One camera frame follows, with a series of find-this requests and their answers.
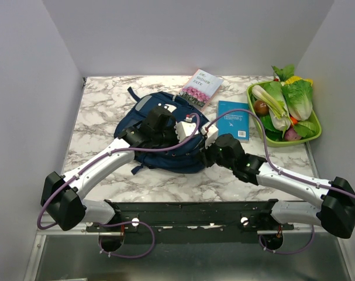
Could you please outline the navy blue student backpack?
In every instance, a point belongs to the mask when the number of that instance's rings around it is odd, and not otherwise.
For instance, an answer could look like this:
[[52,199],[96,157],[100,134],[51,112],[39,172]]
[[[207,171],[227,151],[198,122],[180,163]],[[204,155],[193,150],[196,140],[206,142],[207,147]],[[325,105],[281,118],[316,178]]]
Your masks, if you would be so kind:
[[[155,92],[142,98],[133,89],[127,89],[136,101],[135,106],[121,119],[113,133],[114,138],[131,141],[132,147],[138,148],[167,148],[170,146],[151,146],[150,128],[173,127],[184,121],[192,113],[199,115],[199,129],[208,118],[198,109],[189,105],[183,98],[167,92]],[[163,169],[174,173],[193,174],[205,168],[199,160],[199,150],[204,146],[204,137],[197,134],[186,144],[166,152],[135,152],[135,161],[140,164],[131,170],[136,174],[140,169]]]

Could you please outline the white book with pink roses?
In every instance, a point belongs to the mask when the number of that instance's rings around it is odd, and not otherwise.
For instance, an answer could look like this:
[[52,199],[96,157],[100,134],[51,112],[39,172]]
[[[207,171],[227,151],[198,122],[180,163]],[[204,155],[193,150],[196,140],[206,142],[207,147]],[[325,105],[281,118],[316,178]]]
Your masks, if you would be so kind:
[[201,112],[222,87],[223,79],[198,69],[182,87],[179,96]]

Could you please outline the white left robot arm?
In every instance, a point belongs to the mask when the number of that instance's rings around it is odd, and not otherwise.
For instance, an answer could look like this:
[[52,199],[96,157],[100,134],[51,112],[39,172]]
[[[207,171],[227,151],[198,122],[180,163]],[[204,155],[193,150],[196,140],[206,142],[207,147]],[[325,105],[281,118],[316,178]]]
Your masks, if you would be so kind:
[[154,107],[144,120],[126,126],[108,147],[83,165],[62,176],[50,173],[44,182],[42,211],[63,231],[81,222],[98,222],[107,231],[117,229],[120,218],[111,203],[87,200],[86,196],[108,175],[131,162],[136,152],[176,145],[175,110],[170,104]]

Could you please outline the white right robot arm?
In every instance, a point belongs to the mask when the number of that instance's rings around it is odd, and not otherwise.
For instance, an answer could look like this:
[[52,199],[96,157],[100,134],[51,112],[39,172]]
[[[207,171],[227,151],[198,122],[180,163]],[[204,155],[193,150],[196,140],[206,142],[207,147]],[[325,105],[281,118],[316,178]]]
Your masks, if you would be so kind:
[[329,181],[292,172],[268,159],[246,153],[231,134],[204,135],[201,158],[205,166],[214,164],[232,171],[242,182],[271,187],[291,194],[299,202],[276,200],[259,215],[260,225],[273,229],[286,223],[311,224],[328,233],[349,239],[355,227],[355,192],[341,177]]

